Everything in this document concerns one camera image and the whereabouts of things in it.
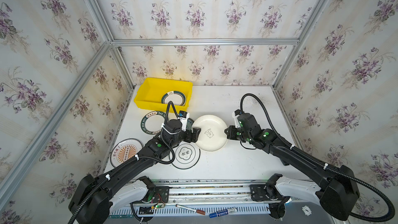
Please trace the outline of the large cream plate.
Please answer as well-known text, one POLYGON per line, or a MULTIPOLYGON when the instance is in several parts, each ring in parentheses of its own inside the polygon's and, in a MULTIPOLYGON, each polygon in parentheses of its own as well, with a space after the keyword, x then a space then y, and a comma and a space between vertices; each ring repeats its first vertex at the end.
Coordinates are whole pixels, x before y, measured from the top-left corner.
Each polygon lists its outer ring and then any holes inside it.
POLYGON ((218 151, 227 144, 226 123, 215 115, 199 117, 192 128, 201 129, 196 146, 204 151, 218 151))

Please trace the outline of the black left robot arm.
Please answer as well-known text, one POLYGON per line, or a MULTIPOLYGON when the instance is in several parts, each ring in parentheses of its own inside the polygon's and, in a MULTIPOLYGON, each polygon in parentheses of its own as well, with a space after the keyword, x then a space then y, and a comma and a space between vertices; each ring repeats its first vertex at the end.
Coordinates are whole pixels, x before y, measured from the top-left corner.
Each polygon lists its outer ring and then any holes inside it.
POLYGON ((149 140, 133 157, 112 170, 93 177, 85 176, 78 184, 68 205, 72 216, 69 223, 102 224, 109 216, 112 198, 129 181, 141 172, 156 164, 169 165, 176 160, 174 148, 181 142, 195 143, 199 138, 199 128, 187 128, 188 112, 176 111, 172 101, 166 109, 173 110, 176 119, 166 118, 161 131, 149 140))

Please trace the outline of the white plate green striped rim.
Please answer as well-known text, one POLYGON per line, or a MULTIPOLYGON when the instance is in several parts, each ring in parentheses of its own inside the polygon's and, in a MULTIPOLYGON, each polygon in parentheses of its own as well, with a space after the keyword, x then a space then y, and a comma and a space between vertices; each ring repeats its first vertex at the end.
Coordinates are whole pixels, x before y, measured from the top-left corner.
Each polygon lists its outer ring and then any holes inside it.
POLYGON ((167 104, 170 101, 172 101, 175 106, 185 106, 187 98, 185 94, 180 91, 169 91, 161 98, 161 103, 167 104))

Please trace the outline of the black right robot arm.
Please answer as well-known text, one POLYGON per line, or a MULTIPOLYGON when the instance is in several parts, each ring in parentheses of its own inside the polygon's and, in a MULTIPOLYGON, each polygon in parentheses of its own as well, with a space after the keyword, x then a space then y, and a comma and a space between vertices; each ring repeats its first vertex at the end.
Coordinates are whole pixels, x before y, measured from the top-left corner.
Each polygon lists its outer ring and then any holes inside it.
POLYGON ((283 164, 293 166, 308 176, 319 190, 313 194, 313 199, 332 217, 346 221, 350 216, 371 223, 383 223, 391 220, 395 208, 391 200, 374 186, 356 178, 353 171, 347 166, 336 167, 297 148, 283 138, 273 126, 266 107, 261 100, 252 93, 242 96, 243 104, 247 97, 254 98, 263 109, 270 128, 263 129, 257 123, 254 115, 245 112, 242 107, 233 113, 234 125, 225 129, 229 140, 247 142, 254 149, 262 150, 278 157, 283 164), (354 213, 352 210, 360 198, 358 186, 361 185, 384 200, 388 207, 386 214, 379 217, 369 217, 354 213))

